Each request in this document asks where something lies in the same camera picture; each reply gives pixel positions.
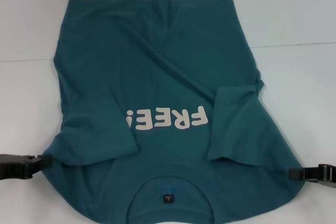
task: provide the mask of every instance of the teal fabric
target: teal fabric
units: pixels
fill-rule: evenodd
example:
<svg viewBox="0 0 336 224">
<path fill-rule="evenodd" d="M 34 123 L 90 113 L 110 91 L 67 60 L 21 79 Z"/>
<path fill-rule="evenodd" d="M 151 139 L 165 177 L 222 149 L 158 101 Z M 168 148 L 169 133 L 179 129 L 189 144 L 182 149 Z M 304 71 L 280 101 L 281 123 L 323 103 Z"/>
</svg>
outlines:
<svg viewBox="0 0 336 224">
<path fill-rule="evenodd" d="M 233 0 L 69 0 L 54 62 L 63 122 L 44 174 L 93 221 L 220 224 L 301 189 Z"/>
</svg>

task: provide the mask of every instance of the white table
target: white table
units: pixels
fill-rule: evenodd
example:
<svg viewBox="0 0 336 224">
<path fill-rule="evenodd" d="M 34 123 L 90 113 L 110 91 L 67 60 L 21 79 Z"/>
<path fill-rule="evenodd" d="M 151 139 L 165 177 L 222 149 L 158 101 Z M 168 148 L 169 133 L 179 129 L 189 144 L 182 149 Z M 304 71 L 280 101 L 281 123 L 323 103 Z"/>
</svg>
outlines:
<svg viewBox="0 0 336 224">
<path fill-rule="evenodd" d="M 336 165 L 336 0 L 234 1 L 266 84 L 265 107 L 304 166 Z M 66 5 L 0 0 L 0 153 L 40 154 L 59 131 L 51 59 Z M 306 183 L 289 204 L 239 223 L 333 222 L 335 205 L 336 189 Z M 0 182 L 0 223 L 93 222 L 38 173 Z"/>
</svg>

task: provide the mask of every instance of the teal t-shirt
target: teal t-shirt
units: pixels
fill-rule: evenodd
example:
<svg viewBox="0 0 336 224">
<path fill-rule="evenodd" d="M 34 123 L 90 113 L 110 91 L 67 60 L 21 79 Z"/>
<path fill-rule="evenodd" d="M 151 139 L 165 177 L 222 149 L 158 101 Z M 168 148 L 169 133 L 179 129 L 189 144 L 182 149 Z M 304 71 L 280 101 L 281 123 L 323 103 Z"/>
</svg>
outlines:
<svg viewBox="0 0 336 224">
<path fill-rule="evenodd" d="M 233 0 L 69 0 L 54 62 L 63 122 L 44 173 L 88 218 L 221 224 L 301 189 Z"/>
</svg>

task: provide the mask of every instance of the t-shirt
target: t-shirt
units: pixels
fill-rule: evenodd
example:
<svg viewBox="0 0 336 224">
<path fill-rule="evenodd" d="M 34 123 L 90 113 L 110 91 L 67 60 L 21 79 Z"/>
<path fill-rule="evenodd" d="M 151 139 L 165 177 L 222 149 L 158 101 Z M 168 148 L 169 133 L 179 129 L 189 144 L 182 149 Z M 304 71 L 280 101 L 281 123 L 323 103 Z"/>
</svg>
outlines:
<svg viewBox="0 0 336 224">
<path fill-rule="evenodd" d="M 54 63 L 44 174 L 91 220 L 221 224 L 301 189 L 233 0 L 69 0 Z"/>
</svg>

